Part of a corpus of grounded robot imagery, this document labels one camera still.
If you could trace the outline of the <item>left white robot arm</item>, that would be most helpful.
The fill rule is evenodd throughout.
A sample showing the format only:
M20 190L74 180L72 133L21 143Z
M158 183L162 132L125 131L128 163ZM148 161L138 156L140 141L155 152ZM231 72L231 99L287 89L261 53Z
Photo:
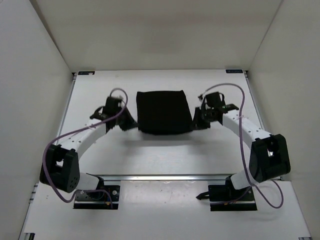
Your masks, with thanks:
M41 183L53 185L66 193L75 190L87 192L93 199L104 195L105 187L102 178L80 172L79 161L83 154L100 138L115 126L122 131L138 127L124 101L120 97L109 96L104 106L97 108L83 131L67 137L60 144L50 144L45 153L43 166L39 176Z

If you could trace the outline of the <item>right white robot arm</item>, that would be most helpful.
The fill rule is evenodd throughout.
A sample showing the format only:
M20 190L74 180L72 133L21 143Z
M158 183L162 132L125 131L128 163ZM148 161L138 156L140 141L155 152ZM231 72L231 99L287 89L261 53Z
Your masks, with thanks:
M230 176L230 184L224 187L224 195L236 200L242 189L277 178L291 171L287 141L281 134L271 134L245 118L234 104L226 104L225 96L213 92L198 97L200 107L195 109L197 127L206 129L210 123L219 122L239 137L240 150L250 149L249 163L243 161L244 170Z

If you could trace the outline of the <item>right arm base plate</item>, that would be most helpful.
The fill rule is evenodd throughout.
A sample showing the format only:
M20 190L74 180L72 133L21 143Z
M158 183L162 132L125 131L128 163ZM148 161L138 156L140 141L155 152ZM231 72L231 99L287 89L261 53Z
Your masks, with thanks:
M224 184L208 184L208 191L196 196L198 200L209 200L211 212L247 212L257 211L257 205L251 186L235 189L231 177Z

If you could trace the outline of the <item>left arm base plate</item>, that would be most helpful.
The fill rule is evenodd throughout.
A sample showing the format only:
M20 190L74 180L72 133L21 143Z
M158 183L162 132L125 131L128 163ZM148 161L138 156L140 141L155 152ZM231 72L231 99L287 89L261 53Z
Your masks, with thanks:
M107 191L93 193L77 193L73 208L76 210L117 210L121 193L120 181L105 181L102 189Z

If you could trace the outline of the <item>black skirt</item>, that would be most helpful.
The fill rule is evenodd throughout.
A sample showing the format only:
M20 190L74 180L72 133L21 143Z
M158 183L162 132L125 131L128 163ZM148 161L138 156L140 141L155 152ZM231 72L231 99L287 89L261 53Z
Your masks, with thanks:
M138 91L136 94L138 130L165 136L193 131L193 120L183 90Z

